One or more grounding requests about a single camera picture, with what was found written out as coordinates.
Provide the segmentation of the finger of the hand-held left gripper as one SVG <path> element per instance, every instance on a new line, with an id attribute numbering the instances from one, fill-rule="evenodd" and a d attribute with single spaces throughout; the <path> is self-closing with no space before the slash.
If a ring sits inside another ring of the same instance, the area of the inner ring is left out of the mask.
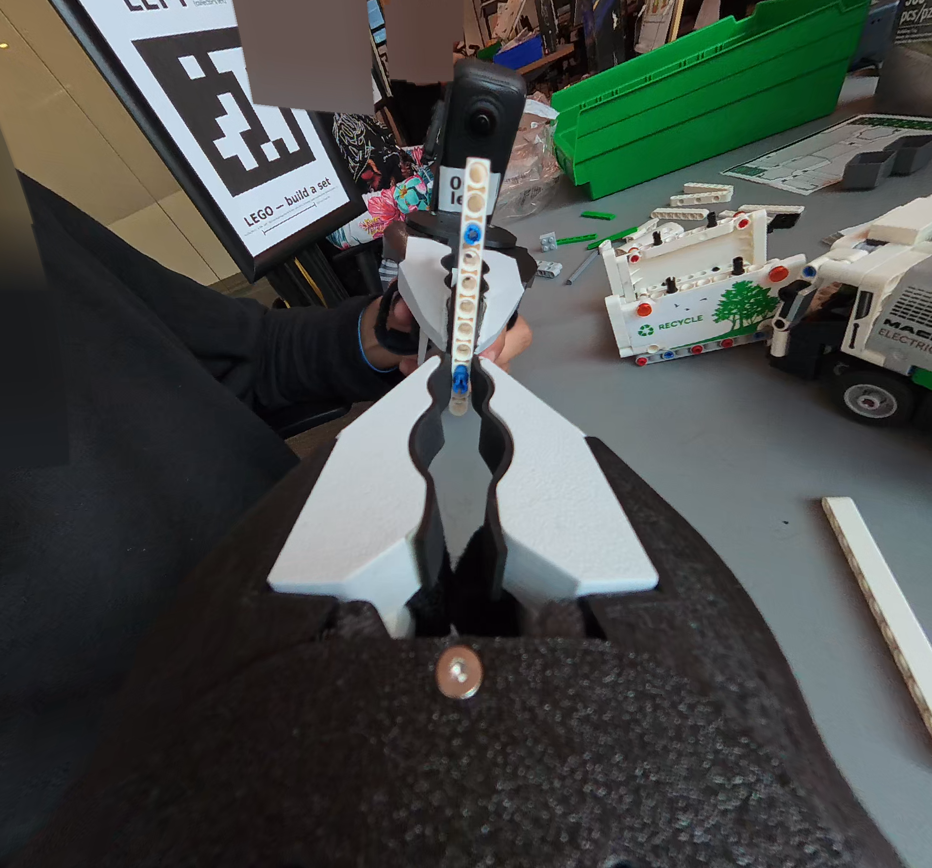
<path id="1" fill-rule="evenodd" d="M 449 301 L 451 266 L 456 261 L 448 245 L 410 235 L 399 264 L 397 284 L 402 300 L 416 320 L 420 337 L 418 353 L 424 356 L 430 343 L 449 354 Z"/>
<path id="2" fill-rule="evenodd" d="M 517 315 L 525 292 L 517 261 L 503 251 L 484 250 L 483 263 L 488 271 L 483 273 L 483 286 L 487 289 L 482 297 L 482 315 L 475 342 L 475 354 L 492 344 L 505 329 L 510 329 Z"/>

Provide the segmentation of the clear plastic bag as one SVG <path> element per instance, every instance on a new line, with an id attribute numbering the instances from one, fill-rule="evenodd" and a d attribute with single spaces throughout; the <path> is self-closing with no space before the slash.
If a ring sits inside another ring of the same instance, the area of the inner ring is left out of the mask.
<path id="1" fill-rule="evenodd" d="M 546 207 L 562 176 L 553 134 L 558 112 L 541 92 L 526 99 L 516 140 L 501 182 L 495 222 L 517 221 Z"/>

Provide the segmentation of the small grey tray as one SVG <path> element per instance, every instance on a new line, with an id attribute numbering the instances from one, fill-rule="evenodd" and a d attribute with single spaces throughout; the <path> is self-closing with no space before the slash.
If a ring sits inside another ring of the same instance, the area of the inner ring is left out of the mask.
<path id="1" fill-rule="evenodd" d="M 893 150 L 856 153 L 845 165 L 841 188 L 846 191 L 875 189 L 892 174 L 896 158 Z"/>
<path id="2" fill-rule="evenodd" d="M 922 170 L 931 162 L 931 134 L 899 137 L 884 148 L 893 153 L 890 175 L 907 176 Z"/>

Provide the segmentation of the green plastic bin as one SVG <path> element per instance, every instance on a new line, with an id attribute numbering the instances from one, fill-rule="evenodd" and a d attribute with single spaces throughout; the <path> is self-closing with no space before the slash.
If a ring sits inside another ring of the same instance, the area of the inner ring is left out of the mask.
<path id="1" fill-rule="evenodd" d="M 553 143 L 593 200 L 835 109 L 870 0 L 765 0 L 554 93 Z"/>

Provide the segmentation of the white lego beam blue pins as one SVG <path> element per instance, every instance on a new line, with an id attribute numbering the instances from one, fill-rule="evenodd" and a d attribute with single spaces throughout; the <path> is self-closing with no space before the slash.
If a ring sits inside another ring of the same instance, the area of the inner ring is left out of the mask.
<path id="1" fill-rule="evenodd" d="M 472 358 L 482 306 L 483 247 L 491 184 L 488 159 L 470 157 L 464 168 L 464 193 L 456 288 L 449 313 L 451 391 L 449 412 L 462 416 L 469 408 Z"/>

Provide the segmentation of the white lego truck container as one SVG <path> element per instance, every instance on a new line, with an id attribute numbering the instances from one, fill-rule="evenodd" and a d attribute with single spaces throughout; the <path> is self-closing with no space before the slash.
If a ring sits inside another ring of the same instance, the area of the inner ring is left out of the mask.
<path id="1" fill-rule="evenodd" d="M 767 235 L 801 212 L 749 205 L 697 222 L 651 218 L 638 234 L 600 245 L 620 356 L 646 366 L 767 338 L 779 289 L 806 263 L 768 258 Z"/>

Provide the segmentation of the white green lego truck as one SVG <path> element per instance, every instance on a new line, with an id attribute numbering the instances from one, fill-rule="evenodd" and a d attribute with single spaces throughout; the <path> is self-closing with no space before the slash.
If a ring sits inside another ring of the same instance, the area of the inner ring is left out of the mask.
<path id="1" fill-rule="evenodd" d="M 931 197 L 847 229 L 778 291 L 772 367 L 821 379 L 851 419 L 931 419 Z"/>

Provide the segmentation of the person's left hand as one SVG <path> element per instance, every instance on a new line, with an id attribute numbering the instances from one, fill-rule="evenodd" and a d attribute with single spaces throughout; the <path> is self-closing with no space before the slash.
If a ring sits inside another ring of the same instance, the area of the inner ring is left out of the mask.
<path id="1" fill-rule="evenodd" d="M 417 357 L 393 353 L 379 343 L 375 333 L 379 306 L 380 300 L 374 300 L 360 315 L 358 335 L 362 353 L 374 369 L 387 371 L 397 368 L 403 376 L 408 376 L 419 366 Z M 387 318 L 387 329 L 407 334 L 415 323 L 416 319 L 404 300 L 394 300 Z M 481 355 L 507 370 L 511 361 L 528 349 L 531 342 L 530 325 L 521 315 L 517 315 L 513 326 L 503 330 Z"/>

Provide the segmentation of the small blue storage bin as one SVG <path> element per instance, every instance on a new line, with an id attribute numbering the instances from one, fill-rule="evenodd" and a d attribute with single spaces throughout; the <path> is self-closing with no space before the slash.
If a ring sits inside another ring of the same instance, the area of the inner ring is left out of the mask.
<path id="1" fill-rule="evenodd" d="M 508 48 L 499 49 L 494 55 L 493 62 L 496 65 L 518 71 L 532 66 L 540 61 L 543 56 L 542 37 L 539 33 L 534 33 L 519 43 Z"/>

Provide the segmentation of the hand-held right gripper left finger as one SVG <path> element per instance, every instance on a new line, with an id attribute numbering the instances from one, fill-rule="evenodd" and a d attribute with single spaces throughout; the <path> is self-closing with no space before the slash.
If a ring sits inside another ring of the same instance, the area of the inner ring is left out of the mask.
<path id="1" fill-rule="evenodd" d="M 445 536 L 430 465 L 444 444 L 449 362 L 429 358 L 344 429 L 267 582 L 277 592 L 365 601 L 392 637 L 432 588 Z"/>

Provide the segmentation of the floral printed cloth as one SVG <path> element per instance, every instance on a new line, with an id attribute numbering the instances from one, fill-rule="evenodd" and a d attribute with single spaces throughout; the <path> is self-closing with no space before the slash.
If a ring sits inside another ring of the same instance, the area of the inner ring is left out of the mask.
<path id="1" fill-rule="evenodd" d="M 329 234 L 339 249 L 379 239 L 390 223 L 430 205 L 433 172 L 422 147 L 402 148 L 374 117 L 335 113 L 332 133 L 366 203 L 355 220 Z"/>

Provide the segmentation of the person's left forearm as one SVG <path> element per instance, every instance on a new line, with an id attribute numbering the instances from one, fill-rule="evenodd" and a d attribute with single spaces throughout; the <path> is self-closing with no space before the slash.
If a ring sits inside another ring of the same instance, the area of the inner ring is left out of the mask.
<path id="1" fill-rule="evenodd" d="M 255 412 L 303 403 L 374 401 L 394 371 L 377 372 L 361 348 L 368 299 L 335 309 L 273 310 L 199 286 L 174 294 L 165 322 L 196 360 Z"/>

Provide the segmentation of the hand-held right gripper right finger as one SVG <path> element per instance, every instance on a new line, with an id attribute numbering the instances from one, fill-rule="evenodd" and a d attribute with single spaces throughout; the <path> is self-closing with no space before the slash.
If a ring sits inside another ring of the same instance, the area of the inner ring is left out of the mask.
<path id="1" fill-rule="evenodd" d="M 461 631 L 516 636 L 555 603 L 657 587 L 592 438 L 487 361 L 465 420 Z"/>

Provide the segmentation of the sticker sheet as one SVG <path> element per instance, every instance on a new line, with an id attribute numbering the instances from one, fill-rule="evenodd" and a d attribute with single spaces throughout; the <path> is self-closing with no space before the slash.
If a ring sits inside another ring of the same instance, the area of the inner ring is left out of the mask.
<path id="1" fill-rule="evenodd" d="M 808 195 L 839 183 L 861 152 L 880 151 L 906 136 L 931 133 L 930 117 L 863 114 L 724 171 L 730 177 Z"/>

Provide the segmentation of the long white lego beam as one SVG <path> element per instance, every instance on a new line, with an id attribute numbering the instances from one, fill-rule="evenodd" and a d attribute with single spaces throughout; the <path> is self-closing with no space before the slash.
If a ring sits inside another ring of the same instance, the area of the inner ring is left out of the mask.
<path id="1" fill-rule="evenodd" d="M 821 500 L 833 533 L 927 731 L 931 730 L 931 645 L 854 501 Z"/>

